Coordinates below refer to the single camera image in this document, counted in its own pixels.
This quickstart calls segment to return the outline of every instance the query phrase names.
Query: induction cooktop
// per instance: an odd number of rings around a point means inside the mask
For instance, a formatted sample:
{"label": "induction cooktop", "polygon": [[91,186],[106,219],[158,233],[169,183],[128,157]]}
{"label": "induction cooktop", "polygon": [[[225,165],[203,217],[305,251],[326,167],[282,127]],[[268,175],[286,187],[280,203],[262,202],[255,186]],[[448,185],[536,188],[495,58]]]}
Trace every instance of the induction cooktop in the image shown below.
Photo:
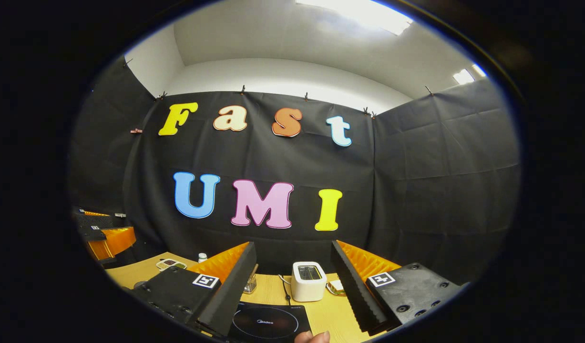
{"label": "induction cooktop", "polygon": [[293,343],[297,334],[311,330],[305,306],[240,302],[229,337],[248,343]]}

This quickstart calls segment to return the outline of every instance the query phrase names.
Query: table surface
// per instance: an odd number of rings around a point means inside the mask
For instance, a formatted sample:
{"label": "table surface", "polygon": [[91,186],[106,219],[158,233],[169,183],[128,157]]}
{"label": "table surface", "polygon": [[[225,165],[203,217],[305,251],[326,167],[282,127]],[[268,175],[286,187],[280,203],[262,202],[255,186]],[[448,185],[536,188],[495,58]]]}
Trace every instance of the table surface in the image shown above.
{"label": "table surface", "polygon": [[[164,252],[158,256],[125,265],[124,267],[106,269],[108,275],[120,286],[133,288],[136,282],[146,281],[159,273],[156,264],[160,259],[171,258],[186,263],[188,267],[197,264],[171,252]],[[291,276],[283,276],[284,280],[290,282]],[[329,281],[337,280],[336,273],[327,274]],[[292,294],[290,285],[286,284],[286,291]],[[258,304],[287,305],[286,294],[284,293],[282,280],[277,275],[256,274],[256,289],[252,294],[243,293],[240,301]],[[333,295],[326,289],[324,297],[318,302],[299,303],[290,300],[291,305],[303,305],[307,311],[309,325],[314,334],[329,330],[332,343],[358,343],[370,337],[367,333],[360,331],[358,322],[354,317],[347,297]]]}

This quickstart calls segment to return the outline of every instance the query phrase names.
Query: white wall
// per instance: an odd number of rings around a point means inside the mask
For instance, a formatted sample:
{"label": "white wall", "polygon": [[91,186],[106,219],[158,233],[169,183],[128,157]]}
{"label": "white wall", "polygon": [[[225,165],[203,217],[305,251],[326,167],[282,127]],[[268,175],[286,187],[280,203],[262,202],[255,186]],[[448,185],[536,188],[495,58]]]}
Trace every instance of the white wall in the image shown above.
{"label": "white wall", "polygon": [[230,59],[197,63],[179,71],[164,91],[168,95],[241,91],[242,85],[246,85],[246,91],[260,93],[303,97],[308,92],[309,99],[360,111],[368,106],[369,112],[377,114],[412,100],[386,85],[351,72],[284,59]]}
{"label": "white wall", "polygon": [[131,48],[125,54],[125,61],[129,62],[129,69],[153,96],[157,97],[163,91],[168,93],[167,85],[184,68],[173,24]]}

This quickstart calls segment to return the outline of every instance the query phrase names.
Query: finger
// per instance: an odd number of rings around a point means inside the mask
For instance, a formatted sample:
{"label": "finger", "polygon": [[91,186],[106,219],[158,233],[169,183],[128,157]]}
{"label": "finger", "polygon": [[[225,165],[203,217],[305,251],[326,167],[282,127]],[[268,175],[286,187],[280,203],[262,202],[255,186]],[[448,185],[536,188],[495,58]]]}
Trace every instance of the finger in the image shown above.
{"label": "finger", "polygon": [[316,334],[316,337],[313,337],[309,343],[329,343],[330,342],[330,332],[326,330],[323,333]]}
{"label": "finger", "polygon": [[309,343],[309,340],[313,337],[314,335],[311,333],[311,331],[301,332],[295,337],[294,343]]}

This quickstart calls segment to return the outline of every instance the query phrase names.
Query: blue letter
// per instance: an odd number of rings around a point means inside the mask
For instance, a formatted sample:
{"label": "blue letter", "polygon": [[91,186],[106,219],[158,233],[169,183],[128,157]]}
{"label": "blue letter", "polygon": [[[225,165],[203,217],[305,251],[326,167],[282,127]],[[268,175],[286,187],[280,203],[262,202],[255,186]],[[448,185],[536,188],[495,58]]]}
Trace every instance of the blue letter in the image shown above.
{"label": "blue letter", "polygon": [[349,123],[343,121],[340,115],[327,119],[327,124],[331,126],[332,140],[340,146],[349,146],[351,138],[345,137],[345,131],[349,130]]}
{"label": "blue letter", "polygon": [[176,180],[175,200],[176,208],[183,215],[191,218],[205,218],[214,210],[214,198],[216,197],[216,184],[220,177],[212,174],[203,174],[199,178],[203,182],[203,204],[196,208],[190,204],[190,183],[195,176],[191,173],[177,172],[174,174]]}

